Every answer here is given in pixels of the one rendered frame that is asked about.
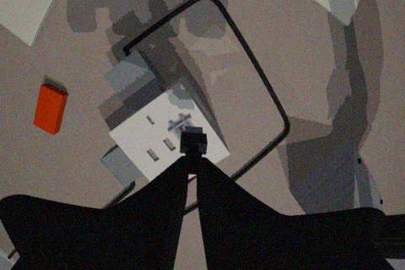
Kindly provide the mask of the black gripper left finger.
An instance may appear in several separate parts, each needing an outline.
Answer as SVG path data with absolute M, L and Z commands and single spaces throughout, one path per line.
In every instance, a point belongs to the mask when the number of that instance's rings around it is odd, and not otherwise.
M 89 270 L 173 270 L 186 209 L 189 156 L 106 209 L 28 195 L 0 200 L 0 220 L 21 256 Z

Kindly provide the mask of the red-orange rectangular block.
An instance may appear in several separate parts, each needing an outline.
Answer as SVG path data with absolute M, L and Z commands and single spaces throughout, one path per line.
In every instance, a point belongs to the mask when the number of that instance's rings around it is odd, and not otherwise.
M 42 84 L 37 99 L 34 125 L 48 134 L 55 135 L 60 132 L 67 98 L 68 92 L 51 84 Z

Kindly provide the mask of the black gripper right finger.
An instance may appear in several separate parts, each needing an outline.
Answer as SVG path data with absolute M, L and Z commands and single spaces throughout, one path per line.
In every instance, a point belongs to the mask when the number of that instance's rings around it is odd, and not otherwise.
M 198 159 L 197 203 L 207 270 L 273 270 L 284 257 L 374 244 L 386 222 L 374 207 L 277 213 L 207 158 Z

